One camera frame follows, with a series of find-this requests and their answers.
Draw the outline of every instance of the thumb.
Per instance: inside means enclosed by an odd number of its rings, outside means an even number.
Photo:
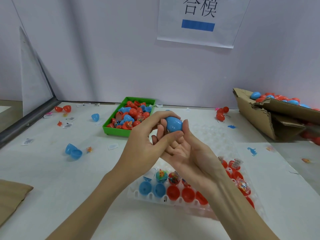
[[[191,133],[188,120],[183,121],[182,131],[184,133],[183,138],[194,150],[203,149],[205,144]]]
[[[182,136],[183,136],[183,132],[178,130],[178,131],[166,134],[164,137],[162,137],[157,142],[157,144],[154,145],[159,156],[162,155],[162,153],[166,150],[166,148],[170,144],[172,144],[175,140],[178,140]]]

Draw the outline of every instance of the cardboard box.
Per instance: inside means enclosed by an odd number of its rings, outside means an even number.
[[[234,88],[240,113],[257,129],[273,140],[291,140],[306,127],[299,121],[320,124],[320,111],[289,104],[272,98],[261,103],[250,99],[253,92]]]

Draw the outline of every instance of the person's right hand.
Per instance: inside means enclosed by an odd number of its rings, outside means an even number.
[[[154,145],[167,134],[166,127],[166,120],[161,119],[157,136],[152,135]],[[171,143],[161,158],[168,162],[192,187],[206,195],[209,187],[216,185],[220,179],[224,180],[229,177],[210,147],[191,133],[188,120],[183,122],[182,131],[184,136]]]

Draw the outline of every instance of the brown cardboard piece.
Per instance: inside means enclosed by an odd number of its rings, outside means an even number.
[[[320,111],[272,98],[256,103],[250,99],[252,92],[240,88],[234,88],[233,93],[240,113],[273,140],[288,141],[305,130],[306,127],[295,118],[320,123]]]
[[[0,179],[0,227],[16,211],[32,186]]]

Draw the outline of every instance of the chinese character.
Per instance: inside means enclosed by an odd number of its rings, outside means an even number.
[[[209,14],[211,14],[211,16],[214,18],[215,16],[213,15],[213,13],[215,13],[216,11],[216,7],[217,7],[217,0],[204,0],[204,3],[201,7],[200,10],[202,10],[202,16],[205,14],[205,12],[208,12],[208,14],[204,15],[208,16]]]
[[[184,3],[194,3],[194,4],[200,4],[200,2],[198,2],[198,0],[195,0],[195,2],[192,2],[191,0],[186,0]],[[192,13],[193,15],[195,14],[196,11],[196,6],[189,6],[188,4],[186,5],[186,13]]]

